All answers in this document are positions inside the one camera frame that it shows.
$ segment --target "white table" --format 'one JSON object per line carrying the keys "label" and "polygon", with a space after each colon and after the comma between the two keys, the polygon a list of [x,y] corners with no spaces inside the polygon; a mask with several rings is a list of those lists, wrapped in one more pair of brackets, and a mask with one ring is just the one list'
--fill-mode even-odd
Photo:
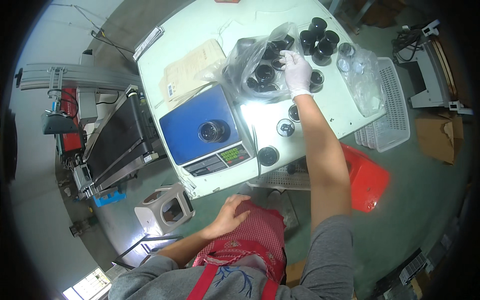
{"label": "white table", "polygon": [[[168,64],[181,59],[190,50],[210,38],[215,38],[228,55],[239,38],[267,36],[274,28],[285,22],[297,24],[300,32],[308,29],[313,17],[326,20],[327,29],[339,35],[339,44],[352,42],[337,20],[316,0],[241,0],[238,4],[196,0],[163,23],[164,35],[137,61],[148,105],[156,120],[156,128],[163,145],[166,143],[158,120],[168,112],[168,109],[158,83],[163,76],[163,69]],[[314,69],[321,70],[325,76],[323,88],[314,94],[314,99],[339,139],[385,114],[385,111],[382,111],[364,118],[359,113],[336,67],[336,52],[328,66],[317,67],[310,57],[306,57],[306,60]],[[279,160],[273,166],[262,167],[262,174],[305,156],[299,123],[295,123],[295,132],[291,137],[284,138],[276,132],[278,121],[288,119],[288,109],[291,105],[291,100],[285,100],[268,105],[251,104],[242,108],[243,117],[249,127],[254,124],[258,149],[273,145],[280,153]],[[191,199],[258,176],[257,160],[254,158],[231,169],[195,178],[173,162],[167,148],[166,152]]]}

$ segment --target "person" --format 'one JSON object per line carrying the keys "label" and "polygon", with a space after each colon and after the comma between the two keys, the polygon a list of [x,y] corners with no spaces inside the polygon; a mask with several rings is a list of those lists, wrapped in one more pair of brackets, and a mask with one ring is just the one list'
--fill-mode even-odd
{"label": "person", "polygon": [[[351,299],[351,196],[342,148],[310,93],[312,67],[283,51],[285,81],[298,107],[311,182],[311,242],[300,285],[285,283],[283,217],[228,197],[212,224],[119,276],[110,300]],[[197,255],[193,267],[182,269]]]}

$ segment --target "red plastic stool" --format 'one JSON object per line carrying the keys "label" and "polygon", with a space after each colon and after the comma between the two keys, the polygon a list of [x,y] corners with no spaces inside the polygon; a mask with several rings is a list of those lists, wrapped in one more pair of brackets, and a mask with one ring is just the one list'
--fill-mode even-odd
{"label": "red plastic stool", "polygon": [[368,156],[343,143],[352,189],[352,208],[369,212],[375,208],[390,180],[390,174]]}

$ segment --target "blue embroidery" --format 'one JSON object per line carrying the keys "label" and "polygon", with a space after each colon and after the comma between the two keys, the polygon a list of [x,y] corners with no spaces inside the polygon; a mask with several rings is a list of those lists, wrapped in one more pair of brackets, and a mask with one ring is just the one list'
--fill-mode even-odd
{"label": "blue embroidery", "polygon": [[222,274],[222,277],[219,280],[214,281],[215,287],[217,287],[220,282],[222,282],[223,279],[227,278],[230,274],[233,272],[239,271],[243,274],[243,288],[240,290],[239,294],[245,290],[248,284],[248,290],[245,293],[245,296],[248,298],[252,297],[252,282],[250,281],[250,278],[253,278],[250,275],[247,275],[244,271],[240,270],[240,267],[230,267],[229,265],[227,266],[221,266],[218,268],[218,272],[215,274],[215,276]]}

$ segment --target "window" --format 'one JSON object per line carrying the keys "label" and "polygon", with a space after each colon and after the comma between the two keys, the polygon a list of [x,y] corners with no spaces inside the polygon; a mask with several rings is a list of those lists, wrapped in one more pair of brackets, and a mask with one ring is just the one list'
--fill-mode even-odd
{"label": "window", "polygon": [[108,292],[111,285],[102,270],[97,268],[76,285],[64,291],[63,295],[68,300],[97,300]]}

